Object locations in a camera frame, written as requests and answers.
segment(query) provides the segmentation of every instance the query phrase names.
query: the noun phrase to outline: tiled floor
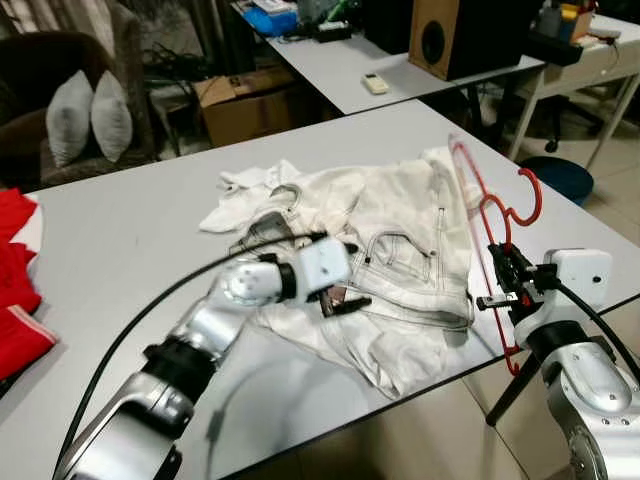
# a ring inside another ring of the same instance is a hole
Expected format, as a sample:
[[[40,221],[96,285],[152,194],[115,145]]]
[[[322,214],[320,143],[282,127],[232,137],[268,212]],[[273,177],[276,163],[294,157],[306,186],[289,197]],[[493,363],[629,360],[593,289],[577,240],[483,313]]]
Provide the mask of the tiled floor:
[[[596,145],[583,121],[565,119],[556,156],[584,165]],[[527,137],[519,159],[547,155],[547,135]],[[595,190],[584,208],[640,245],[640,128],[622,124],[593,166]],[[640,302],[608,316],[640,351]],[[484,423],[510,381],[498,363],[446,387],[336,432],[241,478],[564,480],[568,449],[536,378],[498,423]]]

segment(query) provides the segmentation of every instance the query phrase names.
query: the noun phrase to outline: speaker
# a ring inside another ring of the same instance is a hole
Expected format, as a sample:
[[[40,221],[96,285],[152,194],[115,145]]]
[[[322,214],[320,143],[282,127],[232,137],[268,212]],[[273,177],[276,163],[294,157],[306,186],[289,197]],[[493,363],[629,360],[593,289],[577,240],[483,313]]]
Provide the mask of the speaker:
[[[362,0],[364,36],[390,54],[409,50],[413,0]]]
[[[516,65],[543,0],[414,0],[409,61],[444,80]]]

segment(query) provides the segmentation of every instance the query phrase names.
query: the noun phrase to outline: wooden speaker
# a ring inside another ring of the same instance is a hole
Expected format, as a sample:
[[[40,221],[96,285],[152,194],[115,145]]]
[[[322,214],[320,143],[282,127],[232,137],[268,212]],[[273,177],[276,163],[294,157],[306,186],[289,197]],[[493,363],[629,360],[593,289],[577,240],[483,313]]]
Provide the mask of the wooden speaker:
[[[520,61],[543,0],[414,0],[409,61],[453,80]]]

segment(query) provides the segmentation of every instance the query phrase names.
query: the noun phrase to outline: white desk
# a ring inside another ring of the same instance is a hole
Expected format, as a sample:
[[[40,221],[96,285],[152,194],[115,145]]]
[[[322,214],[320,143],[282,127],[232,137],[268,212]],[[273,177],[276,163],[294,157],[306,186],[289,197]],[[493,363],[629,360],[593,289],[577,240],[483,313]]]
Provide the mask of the white desk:
[[[242,2],[233,4],[233,8],[239,14],[243,8],[240,3]],[[390,55],[362,34],[356,34],[348,40],[328,43],[318,43],[312,39],[290,43],[284,43],[279,38],[265,40],[345,115],[542,67],[545,64],[541,60],[523,55],[516,66],[445,81],[409,63],[407,53]],[[380,75],[389,85],[389,92],[384,95],[371,94],[362,85],[362,77],[368,73]]]
[[[617,51],[613,46],[598,44],[585,49],[578,63],[567,67],[549,65],[532,75],[518,91],[518,95],[527,99],[527,104],[509,150],[510,159],[515,160],[518,155],[539,100],[626,78],[618,95],[616,109],[600,133],[598,146],[591,155],[587,168],[593,164],[605,142],[611,138],[640,85],[640,25],[600,15],[593,19],[592,25],[594,28],[621,32],[620,38],[616,41]]]
[[[417,100],[39,192],[45,234],[35,284],[45,303],[36,317],[62,342],[0,401],[2,478],[48,478],[80,395],[116,333],[178,277],[226,252],[230,237],[197,231],[217,204],[214,185],[221,170],[268,166],[283,157],[307,172],[384,165],[446,144],[451,132],[467,142],[506,204],[526,215],[530,187],[515,179],[516,166]],[[640,249],[554,191],[545,187],[544,195],[541,219],[514,230],[522,251],[533,261],[553,247],[610,251],[616,264],[607,304],[637,293]],[[106,370],[85,421],[142,366],[142,349],[164,338],[211,278],[205,275],[176,292],[134,330]],[[481,283],[474,265],[473,293],[485,293]],[[493,317],[478,314],[468,342],[450,349],[447,376],[500,353]],[[178,442],[184,453],[180,479],[205,478],[213,412],[224,413],[211,457],[211,478],[217,478],[390,402],[355,371],[249,328],[198,406]]]

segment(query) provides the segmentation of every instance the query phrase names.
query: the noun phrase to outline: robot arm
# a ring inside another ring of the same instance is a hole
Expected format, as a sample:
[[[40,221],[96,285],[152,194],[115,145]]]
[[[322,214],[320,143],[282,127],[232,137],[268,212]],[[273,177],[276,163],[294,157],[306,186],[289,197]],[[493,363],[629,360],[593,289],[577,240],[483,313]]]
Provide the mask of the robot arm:
[[[509,307],[516,342],[531,350],[540,366],[549,409],[567,439],[576,478],[640,479],[638,379],[587,337],[587,316],[558,290],[562,284],[600,308],[610,255],[554,250],[543,265],[535,266],[514,245],[491,245],[489,250],[505,294],[479,298],[478,306]]]
[[[319,298],[325,312],[326,289],[350,275],[347,248],[330,237],[297,251],[288,263],[272,254],[231,263],[164,342],[145,349],[145,366],[76,438],[54,479],[174,478],[181,463],[174,441],[253,310]]]

